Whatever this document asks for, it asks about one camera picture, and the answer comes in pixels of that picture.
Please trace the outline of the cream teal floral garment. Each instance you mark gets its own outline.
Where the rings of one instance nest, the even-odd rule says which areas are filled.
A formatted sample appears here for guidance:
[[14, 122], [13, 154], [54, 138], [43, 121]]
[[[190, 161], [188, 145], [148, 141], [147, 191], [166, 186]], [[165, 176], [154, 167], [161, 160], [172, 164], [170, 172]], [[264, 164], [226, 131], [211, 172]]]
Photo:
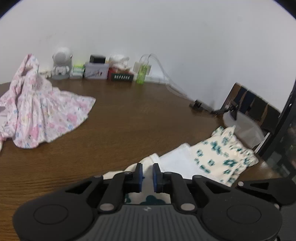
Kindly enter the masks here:
[[228, 187], [232, 186], [243, 171], [258, 163], [253, 150], [243, 146], [234, 135], [234, 130], [234, 126], [219, 127], [210, 138], [193, 146], [184, 143], [163, 156], [152, 154], [142, 159], [142, 191], [126, 194], [125, 203], [153, 205], [171, 202], [168, 194], [154, 191], [153, 164], [158, 164], [162, 172], [179, 173], [184, 179], [202, 175]]

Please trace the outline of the white storage bag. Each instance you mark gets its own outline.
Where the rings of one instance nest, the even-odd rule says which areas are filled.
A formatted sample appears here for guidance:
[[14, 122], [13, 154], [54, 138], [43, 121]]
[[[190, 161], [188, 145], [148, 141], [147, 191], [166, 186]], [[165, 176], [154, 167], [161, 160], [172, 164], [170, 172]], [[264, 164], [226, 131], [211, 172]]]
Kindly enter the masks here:
[[270, 136], [270, 133], [263, 131], [260, 126], [241, 112], [237, 112], [237, 119], [234, 120], [230, 112], [224, 113], [223, 122], [226, 127], [235, 126], [234, 133], [248, 148], [260, 148]]

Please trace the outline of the brown wooden shelf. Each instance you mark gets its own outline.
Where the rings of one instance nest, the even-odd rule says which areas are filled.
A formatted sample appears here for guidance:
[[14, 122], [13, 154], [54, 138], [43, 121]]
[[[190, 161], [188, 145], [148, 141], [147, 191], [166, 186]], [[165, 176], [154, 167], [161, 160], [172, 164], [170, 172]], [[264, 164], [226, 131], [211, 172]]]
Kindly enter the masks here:
[[274, 134], [280, 112], [260, 96], [239, 83], [230, 90], [222, 108], [234, 103], [238, 111], [255, 121], [264, 133]]

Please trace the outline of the white power strip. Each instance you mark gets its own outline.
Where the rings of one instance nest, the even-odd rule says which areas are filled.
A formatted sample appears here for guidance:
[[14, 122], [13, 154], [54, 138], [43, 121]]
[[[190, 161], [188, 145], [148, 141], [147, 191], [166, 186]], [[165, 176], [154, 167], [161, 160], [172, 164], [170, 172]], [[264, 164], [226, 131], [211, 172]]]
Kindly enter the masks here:
[[158, 75], [147, 75], [145, 77], [145, 82], [156, 83], [156, 84], [167, 84], [168, 80], [165, 76], [158, 76]]

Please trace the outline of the green spray bottle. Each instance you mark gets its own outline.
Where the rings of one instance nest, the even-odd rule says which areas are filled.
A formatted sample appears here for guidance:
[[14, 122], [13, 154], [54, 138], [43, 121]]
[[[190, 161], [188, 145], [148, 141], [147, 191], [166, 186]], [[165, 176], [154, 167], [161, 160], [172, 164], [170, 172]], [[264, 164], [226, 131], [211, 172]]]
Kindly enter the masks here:
[[146, 73], [147, 73], [147, 64], [142, 64], [137, 74], [137, 80], [136, 80], [137, 84], [144, 84]]

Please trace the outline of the red black tissue box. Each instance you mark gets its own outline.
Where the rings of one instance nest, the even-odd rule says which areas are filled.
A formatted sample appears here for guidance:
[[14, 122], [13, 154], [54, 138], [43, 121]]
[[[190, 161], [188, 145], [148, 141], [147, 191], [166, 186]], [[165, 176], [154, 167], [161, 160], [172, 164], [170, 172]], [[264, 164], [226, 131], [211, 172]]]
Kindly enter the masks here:
[[111, 55], [109, 57], [109, 70], [107, 80], [133, 82], [134, 75], [131, 73], [131, 67], [128, 66], [130, 58], [124, 55]]

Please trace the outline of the white tin box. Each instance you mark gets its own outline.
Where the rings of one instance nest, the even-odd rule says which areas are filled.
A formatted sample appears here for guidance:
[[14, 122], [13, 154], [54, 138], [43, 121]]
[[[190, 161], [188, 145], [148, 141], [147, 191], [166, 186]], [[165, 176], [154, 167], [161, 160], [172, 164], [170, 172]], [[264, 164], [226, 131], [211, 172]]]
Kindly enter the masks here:
[[106, 80], [109, 71], [108, 63], [85, 63], [84, 78]]

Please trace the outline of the pink floral dress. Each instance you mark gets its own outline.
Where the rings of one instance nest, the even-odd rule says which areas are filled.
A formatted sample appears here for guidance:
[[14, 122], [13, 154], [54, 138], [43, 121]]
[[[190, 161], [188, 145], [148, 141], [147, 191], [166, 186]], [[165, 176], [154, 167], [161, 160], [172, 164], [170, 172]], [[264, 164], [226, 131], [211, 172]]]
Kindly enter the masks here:
[[1, 142], [11, 138], [23, 149], [50, 143], [76, 129], [87, 118], [96, 99], [53, 87], [39, 74], [33, 54], [22, 61], [1, 96]]

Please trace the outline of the white charger plug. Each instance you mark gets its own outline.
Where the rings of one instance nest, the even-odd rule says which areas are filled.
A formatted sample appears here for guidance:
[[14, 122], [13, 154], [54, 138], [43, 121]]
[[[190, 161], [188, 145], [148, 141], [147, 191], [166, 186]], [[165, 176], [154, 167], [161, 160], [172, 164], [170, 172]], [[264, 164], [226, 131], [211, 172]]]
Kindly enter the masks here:
[[[142, 63], [141, 62], [135, 62], [134, 63], [134, 66], [133, 66], [133, 70], [132, 70], [133, 73], [138, 73], [141, 66], [142, 66]], [[151, 71], [151, 65], [147, 65], [146, 75], [149, 75], [150, 74], [150, 71]]]

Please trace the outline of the green white small box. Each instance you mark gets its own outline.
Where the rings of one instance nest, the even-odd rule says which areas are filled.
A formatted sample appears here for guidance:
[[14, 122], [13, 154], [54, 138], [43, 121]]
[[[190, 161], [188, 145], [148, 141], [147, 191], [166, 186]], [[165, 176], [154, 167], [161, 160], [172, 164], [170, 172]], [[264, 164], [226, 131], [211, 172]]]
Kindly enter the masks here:
[[84, 64], [74, 64], [70, 71], [70, 79], [82, 79], [84, 76], [85, 65]]

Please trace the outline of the black small box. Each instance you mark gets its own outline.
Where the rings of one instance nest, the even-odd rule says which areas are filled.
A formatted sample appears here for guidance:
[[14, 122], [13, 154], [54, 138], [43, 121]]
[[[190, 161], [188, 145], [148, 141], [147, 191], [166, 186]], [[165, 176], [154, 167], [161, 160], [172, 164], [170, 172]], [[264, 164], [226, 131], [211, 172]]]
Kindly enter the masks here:
[[105, 64], [106, 62], [106, 57], [103, 55], [95, 55], [92, 54], [90, 55], [90, 63], [95, 63], [95, 64]]

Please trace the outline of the white robot figurine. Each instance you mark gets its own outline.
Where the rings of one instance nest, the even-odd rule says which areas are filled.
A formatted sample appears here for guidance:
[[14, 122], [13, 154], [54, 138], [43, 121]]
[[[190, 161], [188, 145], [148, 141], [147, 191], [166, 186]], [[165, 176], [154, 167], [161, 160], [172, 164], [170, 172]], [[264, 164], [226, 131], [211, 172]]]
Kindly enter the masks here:
[[72, 53], [67, 47], [59, 48], [52, 56], [53, 68], [51, 70], [52, 79], [62, 80], [70, 77], [72, 69]]

